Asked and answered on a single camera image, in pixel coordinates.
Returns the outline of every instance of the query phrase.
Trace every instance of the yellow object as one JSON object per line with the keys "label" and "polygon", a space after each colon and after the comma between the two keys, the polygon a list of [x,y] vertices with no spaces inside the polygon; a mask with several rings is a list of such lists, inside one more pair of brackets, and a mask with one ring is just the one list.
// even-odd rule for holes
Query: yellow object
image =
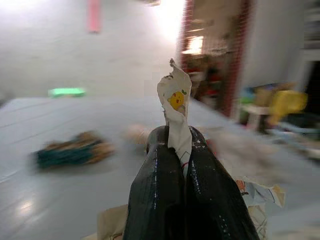
{"label": "yellow object", "polygon": [[292,90],[278,91],[270,105],[269,123],[276,125],[286,115],[299,113],[306,107],[307,101],[306,93]]}
{"label": "yellow object", "polygon": [[168,102],[171,104],[174,110],[178,110],[178,108],[184,104],[185,97],[184,95],[176,91],[170,98],[168,98]]}

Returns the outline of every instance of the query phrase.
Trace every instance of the clutter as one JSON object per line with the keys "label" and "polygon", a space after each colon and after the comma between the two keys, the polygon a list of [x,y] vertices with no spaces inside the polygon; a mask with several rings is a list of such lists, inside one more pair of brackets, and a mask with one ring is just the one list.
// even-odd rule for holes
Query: clutter
{"label": "clutter", "polygon": [[255,100],[255,92],[252,87],[246,87],[241,92],[240,103],[241,104],[252,104]]}
{"label": "clutter", "polygon": [[309,113],[289,114],[270,129],[274,141],[282,141],[303,151],[309,158],[320,159],[320,118]]}
{"label": "clutter", "polygon": [[115,147],[96,136],[94,132],[83,132],[71,141],[53,142],[36,152],[36,162],[42,169],[61,166],[94,164],[115,151]]}
{"label": "clutter", "polygon": [[259,107],[268,107],[275,93],[278,91],[290,90],[295,86],[295,83],[273,83],[264,86],[255,87],[254,104]]}
{"label": "clutter", "polygon": [[283,181],[283,173],[272,164],[270,155],[278,148],[261,144],[255,139],[231,133],[223,128],[205,128],[219,161],[235,180],[242,180],[268,188]]}
{"label": "clutter", "polygon": [[262,117],[269,114],[269,107],[254,104],[244,104],[241,106],[241,110],[244,110],[248,114],[247,127],[255,131],[259,130]]}
{"label": "clutter", "polygon": [[183,166],[183,175],[187,175],[191,154],[192,137],[187,123],[191,80],[173,59],[170,60],[173,71],[161,79],[157,92],[164,108],[165,122],[169,126],[168,148],[174,148]]}

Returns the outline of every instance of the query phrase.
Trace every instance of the crumpled paper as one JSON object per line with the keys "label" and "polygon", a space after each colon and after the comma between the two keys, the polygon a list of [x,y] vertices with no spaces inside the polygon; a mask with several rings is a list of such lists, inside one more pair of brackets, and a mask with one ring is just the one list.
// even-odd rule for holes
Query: crumpled paper
{"label": "crumpled paper", "polygon": [[215,148],[213,152],[234,180],[265,188],[284,182],[285,173],[272,161],[272,154],[278,151],[275,145],[225,128],[206,128],[205,133],[213,141],[210,148]]}
{"label": "crumpled paper", "polygon": [[168,148],[174,148],[180,159],[183,175],[186,177],[192,149],[192,135],[188,127],[188,104],[191,80],[173,59],[173,71],[164,76],[157,85],[157,92],[164,108],[166,125],[169,126]]}

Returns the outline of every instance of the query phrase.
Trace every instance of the paper wrapper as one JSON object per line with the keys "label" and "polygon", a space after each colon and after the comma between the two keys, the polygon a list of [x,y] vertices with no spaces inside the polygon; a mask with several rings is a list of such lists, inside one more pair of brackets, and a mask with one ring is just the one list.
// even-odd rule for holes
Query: paper wrapper
{"label": "paper wrapper", "polygon": [[285,205],[286,192],[278,185],[265,187],[242,180],[237,180],[236,184],[247,207],[261,205],[266,202],[275,203],[281,208]]}
{"label": "paper wrapper", "polygon": [[169,126],[168,148],[175,149],[183,175],[186,177],[192,144],[192,135],[187,123],[191,80],[173,59],[170,60],[170,66],[173,67],[173,71],[161,79],[157,85],[157,92],[164,108],[166,125]]}

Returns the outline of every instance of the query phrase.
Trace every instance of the gray floor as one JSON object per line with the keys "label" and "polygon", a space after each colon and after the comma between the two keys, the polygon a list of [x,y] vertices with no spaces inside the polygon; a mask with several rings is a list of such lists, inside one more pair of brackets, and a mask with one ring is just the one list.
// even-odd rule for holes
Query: gray floor
{"label": "gray floor", "polygon": [[87,2],[0,1],[0,93],[84,87],[90,96],[157,95],[176,54],[183,1],[101,0],[100,34],[88,33]]}
{"label": "gray floor", "polygon": [[[19,98],[0,109],[0,240],[79,240],[97,230],[97,214],[128,202],[130,185],[144,161],[121,135],[130,124],[165,123],[158,97]],[[233,124],[191,101],[188,123],[224,127],[259,143],[269,139]],[[92,165],[38,171],[31,153],[88,130],[111,140],[116,153]],[[279,146],[270,156],[283,174],[283,208],[268,202],[269,233],[317,223],[320,168]]]}

